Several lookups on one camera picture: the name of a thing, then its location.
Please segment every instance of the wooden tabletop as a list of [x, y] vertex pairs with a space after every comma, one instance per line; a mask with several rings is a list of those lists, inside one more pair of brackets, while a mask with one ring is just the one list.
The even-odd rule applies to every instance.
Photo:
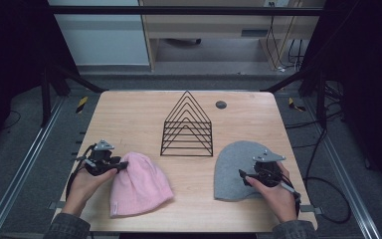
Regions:
[[[111, 219], [111, 181], [89, 200], [82, 218], [92, 231], [134, 232], [265, 232], [279, 222], [266, 202], [245, 199], [227, 202], [214, 199], [214, 168], [220, 151], [238, 140], [256, 141], [284, 155], [302, 204], [309, 204], [276, 100], [270, 93], [190, 92], [212, 123], [213, 156], [160, 156], [163, 126], [184, 92], [105, 92], [84, 138], [80, 155], [91, 144], [105, 139], [112, 155], [130, 151], [151, 158], [166, 174], [174, 199], [149, 213]], [[218, 109], [216, 102], [227, 104]], [[311, 221], [313, 213], [300, 213]]]

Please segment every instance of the sleeve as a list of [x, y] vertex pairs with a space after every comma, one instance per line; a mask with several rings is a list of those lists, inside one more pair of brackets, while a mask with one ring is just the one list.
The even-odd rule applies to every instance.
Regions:
[[317, 233], [311, 222], [308, 221], [288, 221], [279, 224], [273, 229], [273, 236], [276, 239], [316, 239]]
[[90, 225], [85, 220], [71, 214], [58, 214], [48, 231], [44, 235], [44, 239], [86, 239], [90, 232]]

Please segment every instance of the cable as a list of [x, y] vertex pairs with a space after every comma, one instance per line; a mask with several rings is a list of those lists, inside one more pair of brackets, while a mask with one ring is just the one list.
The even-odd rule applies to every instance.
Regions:
[[[326, 118], [330, 119], [330, 118], [335, 117], [335, 116], [337, 116], [337, 115], [339, 115], [341, 113], [342, 113], [342, 111], [338, 111], [336, 113], [333, 113], [331, 115], [326, 116]], [[303, 127], [303, 126], [315, 124], [317, 122], [319, 122], [319, 120], [314, 120], [314, 121], [309, 121], [309, 122], [297, 122], [297, 123], [285, 124], [285, 128], [286, 129], [293, 129], [293, 128], [298, 128], [298, 127]]]
[[79, 173], [80, 170], [82, 170], [83, 168], [85, 168], [83, 166], [83, 161], [87, 159], [87, 154], [89, 153], [90, 150], [92, 150], [94, 147], [96, 146], [96, 144], [93, 144], [93, 145], [90, 145], [86, 151], [83, 153], [83, 156], [77, 158], [77, 161], [79, 162], [77, 164], [77, 167], [76, 169], [71, 173], [70, 175], [70, 178], [68, 179], [68, 182], [67, 182], [67, 189], [66, 189], [66, 200], [68, 199], [68, 196], [70, 195], [70, 191], [71, 191], [71, 185], [73, 184], [74, 182], [74, 179], [76, 179], [76, 176], [77, 176], [77, 173]]
[[315, 153], [317, 152], [318, 146], [320, 145], [321, 141], [324, 139], [326, 132], [327, 132], [327, 129], [324, 128], [323, 131], [321, 132], [320, 137], [317, 140], [317, 143], [315, 144], [315, 148], [312, 152], [311, 158], [309, 159], [308, 167], [306, 169], [306, 173], [305, 173], [304, 178], [307, 178], [309, 175], [309, 171], [311, 170], [311, 165], [312, 165], [312, 162], [314, 160]]
[[21, 114], [20, 113], [18, 113], [16, 111], [11, 111], [11, 113], [16, 114], [18, 116], [18, 118], [14, 122], [10, 123], [9, 125], [2, 127], [2, 129], [10, 128], [10, 127], [14, 126], [15, 124], [17, 124], [18, 121], [20, 121], [20, 118], [21, 118]]
[[347, 208], [348, 208], [348, 210], [347, 210], [348, 214], [346, 215], [346, 217], [343, 220], [335, 220], [335, 219], [332, 219], [332, 218], [330, 218], [330, 217], [328, 217], [328, 216], [326, 216], [324, 214], [321, 214], [321, 216], [324, 219], [326, 219], [326, 220], [328, 220], [330, 222], [333, 222], [333, 223], [336, 223], [336, 224], [343, 224], [343, 223], [346, 223], [347, 221], [349, 221], [349, 219], [351, 217], [351, 209], [350, 209], [350, 206], [349, 206], [349, 202], [346, 199], [346, 196], [343, 194], [343, 192], [339, 188], [337, 188], [331, 182], [329, 182], [329, 181], [327, 181], [325, 179], [319, 178], [319, 177], [310, 177], [309, 176], [309, 171], [311, 170], [311, 166], [312, 166], [312, 163], [313, 163], [313, 160], [314, 160], [314, 157], [315, 157], [315, 153], [317, 152], [318, 146], [320, 145], [321, 141], [324, 139], [326, 133], [327, 133], [327, 129], [324, 129], [321, 132], [320, 138], [318, 139], [317, 143], [315, 144], [315, 148], [314, 148], [314, 150], [312, 152], [311, 159], [309, 160], [308, 167], [307, 167], [306, 172], [305, 172], [305, 177], [302, 180], [304, 181], [304, 185], [305, 185], [306, 191], [308, 191], [308, 181], [313, 179], [313, 180], [319, 180], [319, 181], [322, 181], [322, 182], [328, 184], [329, 186], [333, 187], [342, 196], [342, 198], [345, 201], [345, 203], [347, 205]]
[[327, 180], [324, 180], [324, 179], [322, 179], [322, 178], [320, 178], [320, 177], [306, 177], [304, 180], [305, 180], [305, 182], [308, 182], [309, 180], [318, 180], [318, 181], [321, 181], [321, 182], [326, 183], [327, 185], [329, 185], [329, 186], [331, 186], [332, 188], [334, 188], [334, 190], [336, 190], [336, 191], [340, 194], [340, 196], [342, 196], [343, 200], [345, 201], [345, 204], [346, 204], [346, 207], [348, 208], [348, 210], [347, 210], [346, 217], [345, 217], [344, 219], [342, 219], [342, 220], [336, 220], [336, 219], [332, 219], [332, 218], [326, 216], [325, 214], [321, 214], [321, 216], [322, 216], [324, 219], [326, 219], [326, 220], [328, 220], [328, 221], [331, 221], [331, 222], [333, 222], [333, 223], [336, 223], [336, 224], [343, 224], [343, 223], [346, 223], [346, 222], [348, 222], [348, 221], [350, 220], [350, 218], [351, 218], [351, 214], [352, 214], [352, 213], [351, 213], [351, 209], [350, 209], [349, 202], [348, 202], [348, 200], [346, 199], [346, 196], [343, 194], [343, 192], [342, 192], [339, 188], [337, 188], [333, 183], [331, 183], [331, 182], [329, 182], [329, 181], [327, 181]]
[[325, 85], [324, 92], [326, 96], [331, 97], [335, 100], [341, 100], [343, 98], [343, 95], [341, 92], [329, 86], [328, 84]]
[[306, 78], [306, 75], [315, 73], [316, 70], [320, 69], [321, 66], [324, 64], [324, 61], [322, 60], [325, 58], [325, 56], [329, 55], [330, 45], [336, 41], [336, 38], [338, 37], [340, 30], [345, 26], [347, 21], [350, 19], [351, 14], [354, 12], [354, 10], [356, 9], [360, 1], [361, 0], [356, 0], [356, 2], [351, 6], [351, 9], [348, 11], [348, 14], [346, 14], [344, 19], [339, 23], [339, 25], [336, 27], [336, 29], [333, 31], [330, 37], [325, 41], [325, 43], [318, 49], [318, 51], [313, 53], [313, 56], [310, 58], [309, 63], [305, 64], [305, 67], [301, 69], [301, 71], [294, 74], [293, 77], [289, 77], [282, 83], [276, 84], [275, 86], [268, 88], [268, 90], [270, 92], [275, 92], [278, 90], [277, 87], [282, 86], [283, 84], [288, 85], [296, 80], [303, 80], [304, 78]]
[[[270, 6], [270, 7], [276, 7], [276, 6], [275, 6], [275, 3], [269, 3], [269, 6]], [[287, 32], [286, 32], [286, 35], [285, 35], [285, 39], [287, 38], [287, 35], [290, 33], [290, 28], [291, 28], [291, 26], [292, 26], [294, 17], [295, 17], [295, 16], [292, 16], [292, 19], [290, 20], [290, 23], [289, 23], [289, 26], [288, 26], [288, 28], [287, 28]], [[271, 59], [272, 59], [272, 63], [273, 63], [273, 65], [274, 65], [275, 69], [278, 69], [279, 67], [276, 65], [275, 61], [273, 61], [273, 56], [272, 56], [272, 53], [270, 52], [270, 49], [269, 49], [269, 36], [270, 36], [270, 34], [272, 33], [273, 41], [274, 41], [274, 43], [275, 43], [276, 53], [278, 54], [278, 61], [279, 61], [279, 63], [282, 64], [282, 66], [283, 66], [284, 69], [289, 68], [289, 67], [293, 67], [293, 65], [285, 65], [285, 64], [281, 61], [281, 56], [280, 56], [280, 54], [279, 54], [278, 44], [276, 43], [275, 33], [274, 33], [274, 31], [273, 31], [273, 23], [274, 23], [274, 20], [275, 20], [275, 16], [272, 16], [271, 26], [270, 26], [270, 28], [269, 28], [268, 35], [267, 35], [267, 37], [266, 37], [266, 48], [267, 48], [267, 50], [268, 50], [269, 56], [270, 56]], [[286, 45], [286, 44], [282, 44], [281, 51], [284, 49], [284, 46], [285, 46], [285, 45]]]
[[340, 101], [339, 101], [339, 102], [332, 102], [332, 103], [328, 104], [327, 106], [325, 106], [325, 108], [326, 108], [327, 110], [329, 110], [329, 108], [330, 108], [331, 106], [333, 106], [333, 105], [340, 105]]
[[295, 56], [290, 54], [291, 51], [292, 51], [294, 42], [295, 42], [295, 39], [292, 40], [292, 42], [290, 43], [290, 46], [289, 46], [289, 51], [287, 51], [287, 61], [290, 62], [290, 63], [293, 63], [294, 70], [296, 72], [298, 72], [299, 69], [300, 69], [300, 66], [302, 65], [302, 61], [300, 61], [299, 58], [303, 58], [304, 57], [303, 55], [300, 54], [301, 48], [303, 46], [303, 39], [299, 40], [298, 53]]
[[315, 146], [315, 143], [308, 144], [308, 145], [302, 145], [302, 146], [293, 146], [292, 148], [302, 148], [302, 147], [310, 147], [310, 146]]

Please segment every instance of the black wire rack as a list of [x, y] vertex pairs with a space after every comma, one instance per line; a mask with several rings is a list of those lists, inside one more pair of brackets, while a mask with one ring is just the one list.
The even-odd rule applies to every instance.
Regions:
[[164, 122], [160, 155], [213, 156], [212, 122], [188, 91]]

